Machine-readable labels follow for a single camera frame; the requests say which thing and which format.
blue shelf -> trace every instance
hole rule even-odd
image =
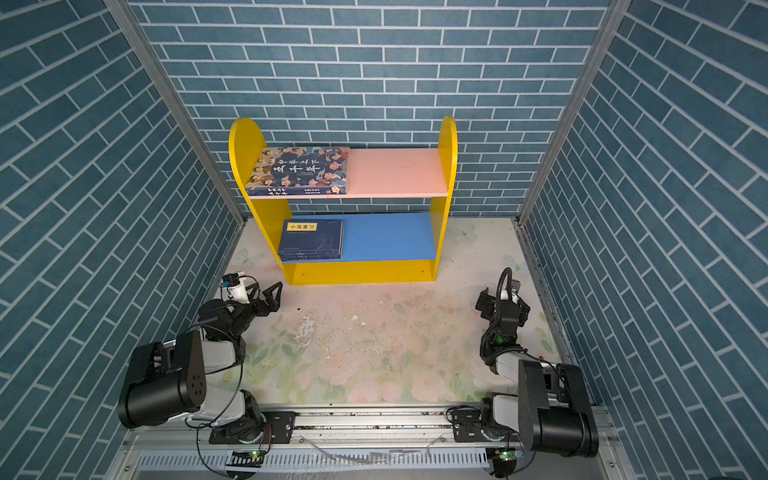
[[[294,220],[343,220],[344,242],[339,260],[283,263],[376,262],[434,260],[435,238],[427,213],[296,215]]]

book cover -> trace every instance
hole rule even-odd
[[[341,220],[285,220],[277,254],[283,261],[341,258]]]
[[[245,191],[256,195],[344,195],[348,147],[266,147]]]

brick wall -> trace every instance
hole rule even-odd
[[[638,478],[768,478],[767,25],[634,0],[531,217]]]
[[[434,147],[457,120],[454,215],[517,213],[609,0],[131,1],[230,184],[235,118],[270,144]],[[304,200],[302,212],[428,210]]]
[[[0,478],[103,475],[235,226],[101,0],[0,3]]]

floral tablecloth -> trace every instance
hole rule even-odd
[[[452,218],[438,279],[283,288],[280,311],[256,318],[241,388],[259,403],[474,402],[517,386],[478,356],[488,325],[475,310],[509,266],[531,306],[518,341],[556,362],[556,347],[509,219]],[[258,226],[246,225],[227,272],[245,271],[262,288],[283,280]],[[234,389],[239,367],[210,381]]]

pink shelf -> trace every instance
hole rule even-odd
[[[280,195],[280,198],[446,197],[436,148],[372,148],[349,153],[346,195]],[[275,198],[252,196],[252,200]]]

